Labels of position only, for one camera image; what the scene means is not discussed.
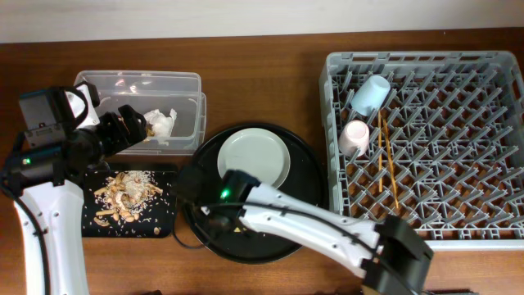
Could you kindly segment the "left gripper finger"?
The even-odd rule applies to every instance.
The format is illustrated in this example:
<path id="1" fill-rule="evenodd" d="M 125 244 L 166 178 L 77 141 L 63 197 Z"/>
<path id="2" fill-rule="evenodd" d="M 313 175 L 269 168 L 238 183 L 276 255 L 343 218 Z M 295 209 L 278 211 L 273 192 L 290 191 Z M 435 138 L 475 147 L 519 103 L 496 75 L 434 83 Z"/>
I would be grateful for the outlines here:
<path id="1" fill-rule="evenodd" d="M 110 118 L 106 122 L 106 145 L 108 148 L 127 148 L 129 129 L 123 118 Z"/>
<path id="2" fill-rule="evenodd" d="M 147 137 L 147 121 L 144 116 L 136 112 L 130 105 L 118 108 L 126 129 L 126 138 L 129 142 L 141 142 Z"/>

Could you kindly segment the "white napkin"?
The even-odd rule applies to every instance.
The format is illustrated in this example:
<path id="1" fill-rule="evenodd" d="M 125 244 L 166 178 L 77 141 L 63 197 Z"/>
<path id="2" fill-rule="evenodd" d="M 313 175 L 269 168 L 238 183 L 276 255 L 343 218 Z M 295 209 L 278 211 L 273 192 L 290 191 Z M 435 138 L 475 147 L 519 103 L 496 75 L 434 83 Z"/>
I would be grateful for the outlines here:
<path id="1" fill-rule="evenodd" d="M 169 115 L 165 116 L 159 109 L 155 109 L 144 114 L 144 118 L 147 121 L 149 137 L 170 137 L 177 119 L 177 112 L 171 109 Z"/>

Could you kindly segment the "grey plate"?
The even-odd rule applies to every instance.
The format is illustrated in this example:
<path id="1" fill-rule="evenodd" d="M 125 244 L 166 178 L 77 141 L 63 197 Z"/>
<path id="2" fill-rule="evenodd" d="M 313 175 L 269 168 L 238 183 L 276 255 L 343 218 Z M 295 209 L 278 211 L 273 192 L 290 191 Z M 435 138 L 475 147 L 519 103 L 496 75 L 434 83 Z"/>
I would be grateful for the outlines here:
<path id="1" fill-rule="evenodd" d="M 229 136 L 217 158 L 219 176 L 228 170 L 241 170 L 260 182 L 279 188 L 291 169 L 287 145 L 274 132 L 262 128 L 247 128 Z"/>

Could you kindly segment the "pink cup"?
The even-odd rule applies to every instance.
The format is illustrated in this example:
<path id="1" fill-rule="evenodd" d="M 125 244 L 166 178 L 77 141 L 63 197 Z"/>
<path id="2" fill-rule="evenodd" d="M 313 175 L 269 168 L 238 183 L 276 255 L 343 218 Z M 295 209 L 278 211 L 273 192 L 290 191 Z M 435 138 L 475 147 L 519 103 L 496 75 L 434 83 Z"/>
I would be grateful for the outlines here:
<path id="1" fill-rule="evenodd" d="M 338 139 L 340 152 L 349 157 L 359 151 L 358 156 L 361 157 L 368 149 L 369 135 L 369 128 L 363 121 L 352 120 L 348 122 Z"/>

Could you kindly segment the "blue cup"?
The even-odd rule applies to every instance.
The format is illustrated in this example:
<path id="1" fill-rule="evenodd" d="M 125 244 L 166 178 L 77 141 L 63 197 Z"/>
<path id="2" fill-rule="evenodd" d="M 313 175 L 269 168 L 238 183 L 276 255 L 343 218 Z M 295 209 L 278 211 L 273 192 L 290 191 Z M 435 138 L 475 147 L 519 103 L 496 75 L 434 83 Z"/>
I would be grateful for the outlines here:
<path id="1" fill-rule="evenodd" d="M 353 96 L 351 108 L 361 116 L 370 116 L 373 110 L 381 107 L 390 91 L 391 86 L 387 79 L 372 75 Z"/>

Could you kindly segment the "wooden chopstick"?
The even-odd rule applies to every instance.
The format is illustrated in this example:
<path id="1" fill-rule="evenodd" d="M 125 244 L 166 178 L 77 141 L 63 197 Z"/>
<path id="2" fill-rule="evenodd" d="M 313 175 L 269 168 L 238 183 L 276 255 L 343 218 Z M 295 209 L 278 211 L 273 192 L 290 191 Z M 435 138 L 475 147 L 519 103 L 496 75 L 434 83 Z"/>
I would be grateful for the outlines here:
<path id="1" fill-rule="evenodd" d="M 393 196 L 394 196 L 394 200 L 395 200 L 395 208 L 397 210 L 399 210 L 400 209 L 400 203 L 399 203 L 399 199 L 398 199 L 398 188 L 397 188 L 396 179 L 395 179 L 395 167 L 394 167 L 394 163 L 393 163 L 391 142 L 390 142 L 390 139 L 389 139 L 389 129 L 388 129 L 388 126 L 387 126 L 385 118 L 382 118 L 382 126 L 383 126 L 382 128 L 384 130 L 385 141 L 386 141 L 387 160 L 388 160 L 388 167 L 389 167 L 390 177 L 391 177 L 391 187 L 392 187 L 392 192 L 393 192 Z"/>
<path id="2" fill-rule="evenodd" d="M 377 145 L 378 145 L 378 151 L 379 151 L 378 172 L 381 172 L 382 171 L 382 114 L 381 114 L 380 110 L 377 113 L 377 127 L 378 127 L 378 131 L 379 131 L 379 134 L 377 136 L 377 140 L 378 140 L 378 144 Z M 383 191 L 382 176 L 380 176 L 378 178 L 378 180 L 379 180 L 379 182 L 378 182 L 378 192 L 382 193 L 382 191 Z"/>

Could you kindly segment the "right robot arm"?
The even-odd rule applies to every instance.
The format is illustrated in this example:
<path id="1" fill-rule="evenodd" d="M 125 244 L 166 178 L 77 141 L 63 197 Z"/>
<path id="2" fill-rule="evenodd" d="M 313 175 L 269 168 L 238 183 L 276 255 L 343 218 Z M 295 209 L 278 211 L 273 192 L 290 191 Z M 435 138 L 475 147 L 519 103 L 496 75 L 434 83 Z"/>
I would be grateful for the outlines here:
<path id="1" fill-rule="evenodd" d="M 434 252 L 403 219 L 338 215 L 291 197 L 241 170 L 211 185 L 199 166 L 182 170 L 180 201 L 222 231 L 271 234 L 323 254 L 362 279 L 364 294 L 422 294 Z"/>

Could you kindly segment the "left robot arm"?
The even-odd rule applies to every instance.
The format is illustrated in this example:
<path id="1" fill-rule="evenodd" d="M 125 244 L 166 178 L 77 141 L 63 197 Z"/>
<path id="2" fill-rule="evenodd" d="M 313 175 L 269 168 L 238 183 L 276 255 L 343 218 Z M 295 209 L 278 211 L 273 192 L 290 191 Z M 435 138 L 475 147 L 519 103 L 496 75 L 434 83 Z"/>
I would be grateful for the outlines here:
<path id="1" fill-rule="evenodd" d="M 81 215 L 84 173 L 146 136 L 130 105 L 98 116 L 98 91 L 82 82 L 20 96 L 27 129 L 1 170 L 23 234 L 28 294 L 86 294 Z"/>

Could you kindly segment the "grey dishwasher rack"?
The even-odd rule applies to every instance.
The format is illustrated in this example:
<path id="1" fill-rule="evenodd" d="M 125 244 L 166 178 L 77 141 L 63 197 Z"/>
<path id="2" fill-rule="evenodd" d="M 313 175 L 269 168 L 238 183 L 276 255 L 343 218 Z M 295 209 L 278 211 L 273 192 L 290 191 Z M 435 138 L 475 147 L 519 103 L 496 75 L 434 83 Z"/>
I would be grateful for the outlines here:
<path id="1" fill-rule="evenodd" d="M 399 210 L 383 128 L 378 172 L 378 111 L 364 118 L 366 153 L 348 157 L 338 147 L 344 125 L 359 118 L 350 102 L 372 75 L 391 86 L 380 111 Z M 332 211 L 399 216 L 437 251 L 522 249 L 523 73 L 511 52 L 334 52 L 319 92 Z"/>

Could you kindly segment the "clear plastic bin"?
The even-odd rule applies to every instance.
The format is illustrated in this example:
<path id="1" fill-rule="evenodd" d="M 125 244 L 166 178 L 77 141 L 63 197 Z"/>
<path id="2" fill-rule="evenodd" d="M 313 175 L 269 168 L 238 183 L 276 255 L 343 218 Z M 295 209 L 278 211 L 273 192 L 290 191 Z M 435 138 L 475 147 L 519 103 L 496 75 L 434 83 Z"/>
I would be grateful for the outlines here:
<path id="1" fill-rule="evenodd" d="M 151 136 L 123 150 L 122 155 L 189 156 L 203 142 L 206 132 L 206 96 L 201 77 L 193 72 L 150 70 L 84 70 L 75 83 L 95 85 L 100 98 L 96 113 L 117 112 L 130 105 L 146 115 L 155 111 L 174 118 L 166 136 Z"/>

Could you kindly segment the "round black tray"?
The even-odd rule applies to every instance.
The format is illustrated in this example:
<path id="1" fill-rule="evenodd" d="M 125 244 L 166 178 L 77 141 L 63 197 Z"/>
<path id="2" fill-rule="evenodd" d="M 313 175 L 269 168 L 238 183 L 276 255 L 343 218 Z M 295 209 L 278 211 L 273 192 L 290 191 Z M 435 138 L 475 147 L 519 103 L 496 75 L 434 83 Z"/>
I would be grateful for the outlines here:
<path id="1" fill-rule="evenodd" d="M 250 123 L 225 129 L 196 150 L 190 165 L 199 164 L 218 171 L 216 161 L 224 141 L 233 133 L 247 128 L 262 128 L 274 132 L 290 150 L 291 174 L 279 188 L 280 191 L 314 206 L 329 208 L 328 182 L 320 160 L 304 140 L 281 126 Z M 290 256 L 300 249 L 300 244 L 272 234 L 243 229 L 240 246 L 206 246 L 206 248 L 230 261 L 264 264 Z"/>

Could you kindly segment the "food scraps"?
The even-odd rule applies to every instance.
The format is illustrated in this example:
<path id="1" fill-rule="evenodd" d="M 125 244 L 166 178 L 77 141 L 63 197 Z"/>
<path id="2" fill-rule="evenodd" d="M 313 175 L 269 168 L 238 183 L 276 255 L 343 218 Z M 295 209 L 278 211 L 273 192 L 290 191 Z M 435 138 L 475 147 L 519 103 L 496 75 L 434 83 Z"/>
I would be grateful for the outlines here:
<path id="1" fill-rule="evenodd" d="M 160 234 L 161 218 L 154 210 L 160 209 L 164 190 L 154 176 L 153 171 L 126 170 L 106 177 L 93 191 L 98 208 L 90 223 L 117 237 Z"/>

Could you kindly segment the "black rectangular tray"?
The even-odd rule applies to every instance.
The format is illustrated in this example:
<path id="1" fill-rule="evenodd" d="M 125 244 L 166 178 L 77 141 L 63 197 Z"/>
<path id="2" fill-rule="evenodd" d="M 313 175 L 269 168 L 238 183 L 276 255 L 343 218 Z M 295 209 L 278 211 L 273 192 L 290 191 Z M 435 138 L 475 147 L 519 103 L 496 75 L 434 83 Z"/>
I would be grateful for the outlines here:
<path id="1" fill-rule="evenodd" d="M 82 210 L 82 235 L 84 237 L 97 238 L 137 238 L 134 236 L 117 237 L 107 229 L 100 230 L 98 226 L 92 225 L 90 220 L 94 217 L 98 206 L 94 202 L 93 191 L 102 186 L 102 182 L 108 176 L 113 176 L 120 171 L 126 170 L 148 170 L 155 173 L 154 180 L 164 190 L 160 209 L 154 212 L 161 218 L 162 226 L 160 234 L 145 238 L 164 238 L 171 232 L 174 219 L 174 208 L 176 197 L 171 192 L 174 181 L 178 176 L 178 168 L 169 164 L 146 164 L 146 163 L 111 163 L 108 167 L 94 168 L 85 173 L 84 176 L 84 207 Z"/>

